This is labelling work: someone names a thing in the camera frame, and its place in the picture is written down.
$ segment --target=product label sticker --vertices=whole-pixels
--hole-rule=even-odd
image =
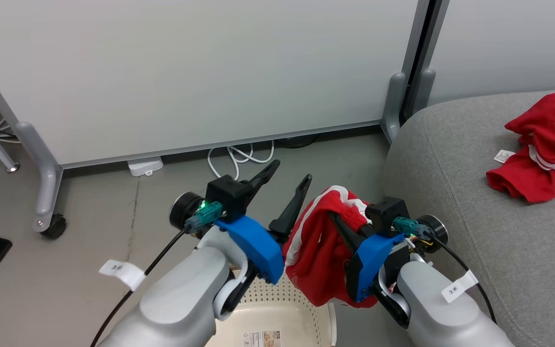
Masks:
[[[100,274],[106,276],[114,276],[120,279],[123,283],[129,286],[134,292],[141,283],[145,280],[145,272],[138,266],[129,263],[115,260],[107,261],[99,270]]]
[[[496,156],[494,157],[494,160],[504,164],[513,154],[515,154],[515,152],[505,151],[504,149],[501,149],[500,152],[498,152],[498,154],[496,154]]]
[[[461,294],[464,294],[468,288],[471,288],[471,286],[474,286],[477,283],[478,279],[474,277],[472,271],[468,270],[465,275],[460,277],[457,281],[451,283],[451,285],[447,288],[443,289],[441,294],[447,303],[453,303],[453,301],[460,297]]]
[[[279,331],[243,334],[243,347],[283,347]]]

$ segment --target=concrete floor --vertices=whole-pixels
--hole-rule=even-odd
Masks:
[[[6,173],[0,163],[0,237],[13,242],[0,264],[0,347],[88,346],[127,291],[117,279],[98,274],[99,268],[108,259],[146,268],[176,233],[168,222],[172,202],[185,191],[203,195],[214,176],[204,154],[165,158],[165,167],[150,177],[131,176],[125,164],[68,171],[56,209],[67,218],[68,228],[53,241],[30,228],[40,181],[37,168],[20,145],[6,149],[21,167]],[[379,172],[387,151],[387,141],[378,133],[318,141],[302,149],[277,148],[275,158],[282,165],[256,196],[249,216],[268,225],[308,173],[313,175],[308,200],[330,185],[348,187],[364,200],[378,200]],[[267,155],[267,150],[258,151],[258,158]],[[213,162],[219,172],[233,173],[229,157]],[[262,167],[241,165],[242,178],[251,178]],[[190,254],[196,243],[183,237],[139,292]],[[139,297],[132,296],[120,313]],[[411,346],[380,305],[339,306],[337,320],[339,347]]]

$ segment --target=gray sofa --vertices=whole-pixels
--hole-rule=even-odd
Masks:
[[[383,190],[402,198],[412,217],[437,216],[449,246],[489,295],[498,324],[516,347],[555,347],[555,199],[529,205],[491,189],[485,172],[500,149],[517,152],[504,129],[550,92],[503,94],[425,108],[399,131]],[[435,267],[454,280],[464,270],[444,251]],[[469,290],[485,312],[475,288]]]

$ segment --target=white stripe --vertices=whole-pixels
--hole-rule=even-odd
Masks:
[[[363,202],[361,199],[350,199],[350,200],[346,200],[344,202],[344,204],[348,207],[357,207],[357,211],[359,211],[359,214],[361,216],[363,216],[363,218],[365,220],[367,220],[368,224],[372,224],[372,220],[370,220],[366,215],[365,215],[365,209],[368,208],[368,205],[365,204],[365,202]]]
[[[342,186],[328,187],[326,191],[324,191],[321,195],[317,196],[316,199],[314,199],[310,208],[304,214],[301,224],[299,224],[299,228],[297,228],[297,230],[295,231],[295,235],[292,237],[291,246],[288,248],[288,251],[286,252],[286,262],[284,262],[284,266],[291,266],[295,264],[295,262],[297,262],[297,253],[301,249],[301,243],[302,243],[301,233],[302,233],[302,230],[304,229],[304,224],[308,219],[308,217],[310,217],[312,211],[314,211],[314,209],[316,208],[316,206],[318,205],[318,202],[320,202],[322,197],[329,194],[332,191],[338,191],[340,193],[340,200],[342,200],[342,202],[348,200],[348,190]]]
[[[528,145],[528,155],[530,156],[531,160],[533,160],[535,163],[537,163],[537,165],[539,165],[539,167],[541,169],[544,169],[546,171],[550,171],[551,168],[549,167],[545,167],[539,160],[539,156],[537,154],[537,150],[535,149],[535,147],[533,145]]]
[[[549,164],[548,162],[546,162],[540,155],[539,152],[537,152],[537,149],[535,148],[535,152],[537,153],[537,158],[539,159],[539,161],[541,162],[541,164],[545,165],[546,167],[553,167],[553,164]]]

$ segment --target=whiteboard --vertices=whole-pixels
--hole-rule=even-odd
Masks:
[[[379,121],[417,0],[0,0],[0,94],[60,165]]]
[[[555,90],[555,0],[452,0],[429,64],[428,105]]]

